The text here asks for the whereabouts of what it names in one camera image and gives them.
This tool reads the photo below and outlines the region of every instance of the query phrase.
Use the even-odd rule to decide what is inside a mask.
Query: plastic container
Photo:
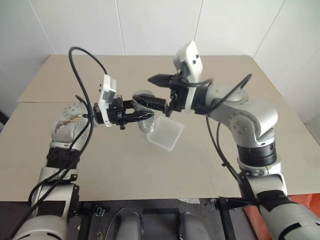
[[[148,141],[171,152],[184,129],[184,125],[168,117],[159,116],[152,132],[146,136]]]

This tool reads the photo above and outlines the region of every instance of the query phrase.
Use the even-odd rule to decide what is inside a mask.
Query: table
[[[174,73],[171,56],[100,56],[108,74],[117,80],[117,94],[124,100],[149,89],[157,97],[169,90],[147,78]],[[102,71],[83,55],[74,57],[91,101],[98,99]],[[234,86],[248,73],[251,97],[272,102],[279,115],[276,147],[282,159],[288,194],[320,192],[320,147],[286,104],[254,60],[248,56],[202,57],[203,79]],[[81,90],[65,55],[53,55],[20,96],[21,103],[0,134],[0,201],[26,201],[45,164],[53,124],[62,109]],[[171,118],[184,124],[173,150],[167,152],[146,139],[136,123],[121,131],[100,125],[78,164],[81,201],[238,197],[239,188],[215,152],[205,117],[174,112]],[[217,126],[211,121],[214,130]],[[231,133],[221,128],[220,144],[238,170],[237,148]]]

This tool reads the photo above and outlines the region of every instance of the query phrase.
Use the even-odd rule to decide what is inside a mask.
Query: orange object
[[[314,214],[320,217],[320,193],[293,195],[289,197],[292,201],[309,208]],[[244,212],[251,223],[258,240],[272,240],[266,223],[256,206],[244,207]]]

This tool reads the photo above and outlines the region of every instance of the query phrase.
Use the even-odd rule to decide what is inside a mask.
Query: robotic arm
[[[224,124],[237,144],[237,162],[241,170],[236,175],[242,198],[256,202],[266,225],[275,240],[315,240],[320,236],[320,219],[306,207],[287,197],[287,188],[276,152],[274,125],[278,120],[275,108],[262,100],[249,98],[242,90],[251,75],[235,88],[200,82],[202,62],[194,42],[187,44],[174,57],[177,73],[157,74],[149,82],[170,89],[170,102],[148,91],[137,92],[132,100],[116,96],[116,81],[107,74],[100,86],[98,103],[93,105],[94,125],[113,124],[125,129],[125,124],[144,122],[154,118],[154,111],[170,117],[173,111],[194,111]],[[31,193],[32,206],[66,172],[61,184],[33,211],[14,235],[14,240],[66,239],[67,221],[75,214],[79,199],[77,163],[79,151],[89,134],[85,103],[74,103],[64,109],[62,118],[54,126],[47,164],[39,177],[39,188]]]

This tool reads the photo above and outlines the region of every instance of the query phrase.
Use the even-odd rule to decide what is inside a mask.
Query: floor
[[[116,212],[126,207],[131,212],[139,213],[143,218],[144,240],[176,240],[176,214],[143,214],[143,210],[151,209],[171,209],[174,211],[190,212],[200,218],[206,227],[211,240],[224,240],[224,232],[219,211],[210,203],[209,199],[200,199],[200,204],[190,204],[176,199],[155,199],[155,200],[127,200],[127,201],[102,201],[95,202],[101,207],[108,208],[109,211],[103,217],[95,216],[92,219],[89,240],[99,240],[98,233],[105,233],[110,220]],[[0,240],[10,234],[15,224],[28,210],[25,202],[0,202]],[[233,228],[237,240],[256,240],[256,236],[243,213],[242,209],[230,211]],[[69,222],[67,240],[76,240],[78,237],[78,227],[81,223],[79,216],[73,217]],[[113,231],[108,235],[108,239],[113,239]]]

